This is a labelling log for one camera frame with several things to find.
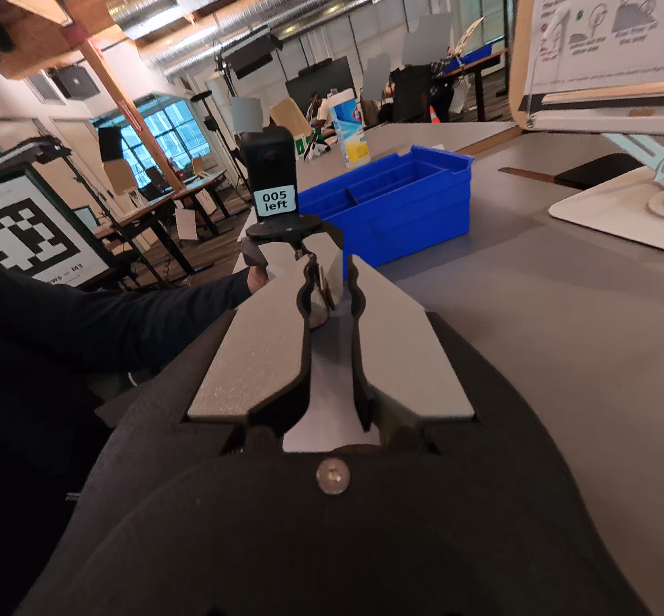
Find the black white marker board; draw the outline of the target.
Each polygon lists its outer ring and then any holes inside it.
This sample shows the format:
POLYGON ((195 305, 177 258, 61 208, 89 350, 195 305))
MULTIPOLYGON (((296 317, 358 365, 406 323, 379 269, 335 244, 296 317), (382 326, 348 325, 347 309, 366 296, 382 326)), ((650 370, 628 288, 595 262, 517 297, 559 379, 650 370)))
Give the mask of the black white marker board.
POLYGON ((110 274, 111 255, 40 174, 1 172, 1 268, 82 287, 110 274))

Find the white folding stand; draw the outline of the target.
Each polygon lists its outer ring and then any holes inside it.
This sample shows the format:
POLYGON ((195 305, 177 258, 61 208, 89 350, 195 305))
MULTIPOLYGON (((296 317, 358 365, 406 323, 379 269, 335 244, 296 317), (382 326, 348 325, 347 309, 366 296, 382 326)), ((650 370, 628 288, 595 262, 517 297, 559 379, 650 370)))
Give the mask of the white folding stand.
POLYGON ((600 134, 632 156, 630 172, 551 206, 549 215, 663 250, 663 106, 527 111, 536 131, 600 134))

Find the grey desk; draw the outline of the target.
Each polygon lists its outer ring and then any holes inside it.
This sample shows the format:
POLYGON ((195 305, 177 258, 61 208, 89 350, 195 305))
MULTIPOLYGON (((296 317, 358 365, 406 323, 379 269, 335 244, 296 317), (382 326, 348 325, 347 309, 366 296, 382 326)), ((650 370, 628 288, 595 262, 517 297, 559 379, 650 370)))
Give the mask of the grey desk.
POLYGON ((663 253, 552 219, 557 175, 617 149, 510 123, 387 124, 373 160, 412 145, 475 157, 467 235, 379 268, 515 386, 551 434, 622 572, 663 614, 663 253))

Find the black office chair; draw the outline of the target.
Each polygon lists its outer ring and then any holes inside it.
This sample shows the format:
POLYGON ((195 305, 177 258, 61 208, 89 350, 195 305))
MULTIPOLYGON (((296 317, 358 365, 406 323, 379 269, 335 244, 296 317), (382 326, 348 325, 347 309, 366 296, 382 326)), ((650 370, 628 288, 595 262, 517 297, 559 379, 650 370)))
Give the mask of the black office chair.
POLYGON ((431 64, 391 72, 394 123, 430 123, 431 64))

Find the black wall screen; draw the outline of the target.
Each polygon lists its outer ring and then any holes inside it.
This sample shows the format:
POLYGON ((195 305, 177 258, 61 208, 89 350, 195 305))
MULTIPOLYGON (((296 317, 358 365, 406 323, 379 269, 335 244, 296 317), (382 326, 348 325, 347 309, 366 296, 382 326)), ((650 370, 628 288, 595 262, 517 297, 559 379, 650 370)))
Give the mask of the black wall screen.
POLYGON ((286 90, 299 109, 305 114, 311 105, 311 96, 326 98, 333 90, 342 92, 354 89, 351 67, 346 56, 328 58, 302 70, 296 78, 286 81, 286 90))

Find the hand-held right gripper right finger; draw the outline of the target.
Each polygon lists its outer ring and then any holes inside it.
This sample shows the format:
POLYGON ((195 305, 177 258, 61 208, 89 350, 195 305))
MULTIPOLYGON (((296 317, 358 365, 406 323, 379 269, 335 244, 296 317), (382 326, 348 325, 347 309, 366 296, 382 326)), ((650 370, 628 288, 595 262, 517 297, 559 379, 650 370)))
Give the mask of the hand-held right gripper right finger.
POLYGON ((432 316, 360 256, 347 262, 353 402, 365 431, 470 421, 475 409, 432 316))

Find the brown cardboard piece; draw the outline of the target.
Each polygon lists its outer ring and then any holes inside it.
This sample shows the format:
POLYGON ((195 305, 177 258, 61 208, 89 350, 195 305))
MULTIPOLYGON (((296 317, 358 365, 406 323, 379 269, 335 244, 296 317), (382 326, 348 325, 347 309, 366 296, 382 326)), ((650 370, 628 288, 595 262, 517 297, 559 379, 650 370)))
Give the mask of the brown cardboard piece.
POLYGON ((271 121, 285 128, 294 139, 307 138, 312 134, 310 123, 292 97, 286 97, 269 110, 271 121))

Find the blue plastic bin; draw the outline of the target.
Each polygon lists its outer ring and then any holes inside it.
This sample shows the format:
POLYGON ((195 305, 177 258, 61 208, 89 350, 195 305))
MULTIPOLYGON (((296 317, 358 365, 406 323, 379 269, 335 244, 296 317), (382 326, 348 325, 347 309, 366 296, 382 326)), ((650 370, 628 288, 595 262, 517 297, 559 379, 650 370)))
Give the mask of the blue plastic bin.
POLYGON ((493 51, 493 45, 487 44, 460 58, 459 69, 483 70, 490 69, 501 63, 502 58, 508 54, 509 48, 493 51))
POLYGON ((373 268, 469 232, 474 158, 414 145, 301 191, 299 208, 373 268))

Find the silver ventilation duct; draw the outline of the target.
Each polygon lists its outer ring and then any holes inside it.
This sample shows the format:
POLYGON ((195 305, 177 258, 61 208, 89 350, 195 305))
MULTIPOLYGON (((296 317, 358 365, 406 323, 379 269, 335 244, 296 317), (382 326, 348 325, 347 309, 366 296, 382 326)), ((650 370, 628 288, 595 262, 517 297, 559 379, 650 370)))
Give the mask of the silver ventilation duct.
MULTIPOLYGON (((108 13, 124 35, 138 41, 167 29, 187 14, 220 0, 193 0, 190 7, 178 0, 116 0, 108 13)), ((239 45, 255 32, 297 23, 338 0, 235 0, 210 15, 172 33, 164 34, 140 51, 142 61, 167 78, 211 64, 214 58, 239 45)))

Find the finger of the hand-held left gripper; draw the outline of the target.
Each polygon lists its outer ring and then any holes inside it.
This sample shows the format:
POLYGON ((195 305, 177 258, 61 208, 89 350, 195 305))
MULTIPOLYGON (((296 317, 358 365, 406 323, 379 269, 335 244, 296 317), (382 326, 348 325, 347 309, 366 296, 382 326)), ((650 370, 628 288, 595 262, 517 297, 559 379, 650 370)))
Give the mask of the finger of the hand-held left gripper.
POLYGON ((317 284, 314 288, 314 311, 334 310, 343 300, 343 251, 325 248, 316 254, 317 284))
POLYGON ((311 254, 293 246, 267 247, 267 275, 270 282, 280 277, 299 276, 303 284, 309 282, 311 254))

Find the black flat pad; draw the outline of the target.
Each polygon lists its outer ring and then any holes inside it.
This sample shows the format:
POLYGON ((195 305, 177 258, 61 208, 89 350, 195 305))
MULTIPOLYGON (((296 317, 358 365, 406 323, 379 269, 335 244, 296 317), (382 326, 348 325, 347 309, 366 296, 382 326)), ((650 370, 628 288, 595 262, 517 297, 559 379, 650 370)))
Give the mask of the black flat pad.
POLYGON ((555 175, 553 180, 559 186, 585 191, 641 166, 631 155, 615 153, 555 175))

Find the black softbox light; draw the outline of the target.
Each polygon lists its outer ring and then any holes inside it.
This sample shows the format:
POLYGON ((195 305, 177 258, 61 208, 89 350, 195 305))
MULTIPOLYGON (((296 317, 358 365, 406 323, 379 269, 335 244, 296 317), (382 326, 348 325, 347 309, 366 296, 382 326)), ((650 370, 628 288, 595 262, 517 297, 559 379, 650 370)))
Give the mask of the black softbox light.
POLYGON ((241 80, 272 62, 272 53, 281 51, 284 41, 269 29, 256 30, 250 37, 227 49, 222 55, 225 64, 241 80))

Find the printed instruction board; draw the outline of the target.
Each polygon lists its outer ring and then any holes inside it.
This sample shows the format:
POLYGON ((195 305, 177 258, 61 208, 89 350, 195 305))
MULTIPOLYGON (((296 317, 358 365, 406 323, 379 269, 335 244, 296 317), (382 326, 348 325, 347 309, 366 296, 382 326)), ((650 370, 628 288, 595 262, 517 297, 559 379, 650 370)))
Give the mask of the printed instruction board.
POLYGON ((519 0, 510 59, 521 128, 663 136, 663 0, 519 0))

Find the wooden table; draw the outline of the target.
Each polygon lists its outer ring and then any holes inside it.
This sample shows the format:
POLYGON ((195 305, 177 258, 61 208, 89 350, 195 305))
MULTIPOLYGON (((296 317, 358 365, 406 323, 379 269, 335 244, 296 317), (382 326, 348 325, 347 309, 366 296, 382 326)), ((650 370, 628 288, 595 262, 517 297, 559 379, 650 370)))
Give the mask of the wooden table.
POLYGON ((486 122, 486 106, 485 106, 485 93, 483 86, 483 77, 482 72, 485 70, 490 70, 493 67, 497 66, 500 60, 504 57, 509 59, 509 47, 504 48, 496 53, 492 53, 474 63, 462 64, 460 67, 444 72, 439 75, 436 80, 448 81, 456 80, 461 77, 471 76, 474 81, 475 89, 475 98, 476 98, 476 112, 477 112, 477 121, 486 122))
POLYGON ((218 238, 221 235, 230 231, 229 227, 220 229, 215 222, 212 221, 211 213, 207 213, 200 200, 197 198, 199 193, 207 191, 212 198, 215 211, 220 211, 225 219, 231 219, 232 215, 228 213, 227 208, 223 204, 220 196, 216 192, 216 185, 220 184, 221 179, 226 178, 226 172, 216 172, 208 177, 192 182, 185 186, 181 191, 172 192, 170 194, 156 198, 149 202, 145 207, 129 213, 121 219, 113 219, 109 225, 103 225, 93 230, 93 235, 99 240, 108 239, 110 244, 107 246, 109 251, 112 246, 117 243, 129 244, 135 236, 142 234, 145 230, 152 230, 157 236, 158 241, 165 247, 167 253, 172 256, 181 269, 184 271, 185 277, 193 277, 204 271, 208 271, 214 266, 214 263, 205 264, 195 268, 185 257, 182 250, 170 234, 163 228, 161 221, 166 215, 173 215, 179 209, 178 202, 183 204, 181 210, 192 211, 194 219, 200 217, 204 226, 210 233, 209 237, 201 237, 198 234, 196 222, 193 222, 194 238, 197 243, 207 242, 213 238, 218 238))

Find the person's dark clothing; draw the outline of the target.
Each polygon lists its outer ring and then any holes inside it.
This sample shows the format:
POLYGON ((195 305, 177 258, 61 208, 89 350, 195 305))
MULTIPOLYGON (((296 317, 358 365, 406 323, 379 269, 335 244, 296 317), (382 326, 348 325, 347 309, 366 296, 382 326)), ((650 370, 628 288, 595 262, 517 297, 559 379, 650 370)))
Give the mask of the person's dark clothing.
POLYGON ((10 351, 1 357, 1 614, 11 615, 46 567, 115 425, 96 410, 158 374, 81 374, 10 351))

